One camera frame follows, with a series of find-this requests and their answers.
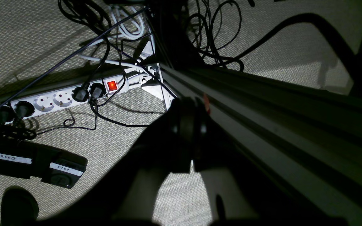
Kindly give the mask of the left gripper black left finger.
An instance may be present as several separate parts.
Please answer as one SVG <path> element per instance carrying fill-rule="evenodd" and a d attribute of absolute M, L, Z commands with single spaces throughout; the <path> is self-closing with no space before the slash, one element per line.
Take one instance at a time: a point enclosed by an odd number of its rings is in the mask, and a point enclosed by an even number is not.
<path fill-rule="evenodd" d="M 172 172 L 188 173 L 182 122 L 193 126 L 196 102 L 176 98 L 129 151 L 78 201 L 38 226 L 153 226 L 158 191 Z"/>

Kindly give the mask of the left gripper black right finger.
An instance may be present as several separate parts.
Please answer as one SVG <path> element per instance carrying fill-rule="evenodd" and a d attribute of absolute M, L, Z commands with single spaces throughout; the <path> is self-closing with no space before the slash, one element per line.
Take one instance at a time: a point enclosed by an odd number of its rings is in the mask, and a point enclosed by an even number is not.
<path fill-rule="evenodd" d="M 280 186 L 247 158 L 195 99 L 199 149 L 195 171 L 207 189 L 212 226 L 346 226 Z"/>

